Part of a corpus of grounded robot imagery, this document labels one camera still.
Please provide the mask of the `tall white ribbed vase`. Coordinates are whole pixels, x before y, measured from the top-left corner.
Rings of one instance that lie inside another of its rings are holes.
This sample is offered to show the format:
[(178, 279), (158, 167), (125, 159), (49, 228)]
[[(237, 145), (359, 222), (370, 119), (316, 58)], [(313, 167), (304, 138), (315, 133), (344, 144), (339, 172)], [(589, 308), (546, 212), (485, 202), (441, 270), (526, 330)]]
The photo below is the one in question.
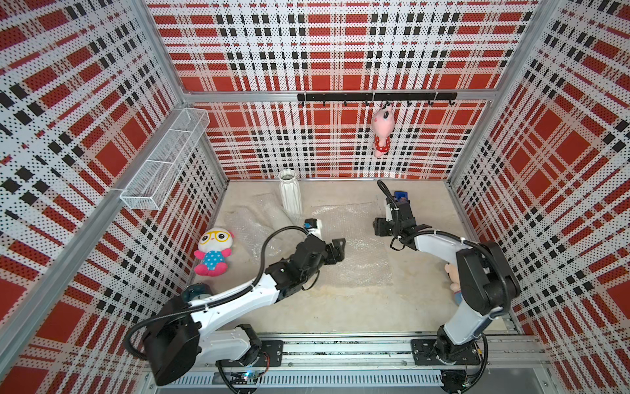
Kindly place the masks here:
[(297, 173), (293, 169), (283, 169), (279, 173), (280, 195), (284, 210), (292, 218), (299, 218), (303, 214), (302, 196)]

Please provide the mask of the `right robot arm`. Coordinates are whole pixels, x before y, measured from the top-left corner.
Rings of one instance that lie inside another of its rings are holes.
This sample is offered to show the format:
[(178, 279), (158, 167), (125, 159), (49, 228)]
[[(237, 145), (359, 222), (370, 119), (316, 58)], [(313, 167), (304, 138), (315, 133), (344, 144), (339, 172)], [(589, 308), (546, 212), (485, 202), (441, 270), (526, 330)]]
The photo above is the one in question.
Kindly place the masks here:
[(377, 186), (385, 195), (386, 216), (374, 220), (375, 234), (389, 237), (394, 251), (410, 249), (445, 261), (451, 290), (460, 297), (453, 317), (438, 329), (436, 345), (441, 351), (466, 346), (493, 321), (508, 315), (522, 289), (498, 244), (420, 225), (405, 193), (391, 192), (382, 180)]

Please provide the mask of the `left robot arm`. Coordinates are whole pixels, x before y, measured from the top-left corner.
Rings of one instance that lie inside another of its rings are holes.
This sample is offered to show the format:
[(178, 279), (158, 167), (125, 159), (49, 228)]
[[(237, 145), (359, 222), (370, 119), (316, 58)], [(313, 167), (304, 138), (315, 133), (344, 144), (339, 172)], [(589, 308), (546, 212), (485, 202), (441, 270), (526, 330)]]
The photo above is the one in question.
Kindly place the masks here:
[(315, 219), (306, 220), (295, 231), (305, 239), (289, 258), (271, 265), (262, 261), (254, 279), (219, 295), (211, 295), (203, 283), (188, 287), (156, 315), (132, 326), (123, 339), (125, 350), (149, 363), (159, 386), (175, 382), (197, 361), (219, 369), (258, 362), (271, 366), (273, 353), (251, 325), (243, 323), (232, 330), (225, 325), (308, 290), (307, 284), (318, 280), (323, 266), (338, 264), (346, 257), (346, 239), (326, 243)]

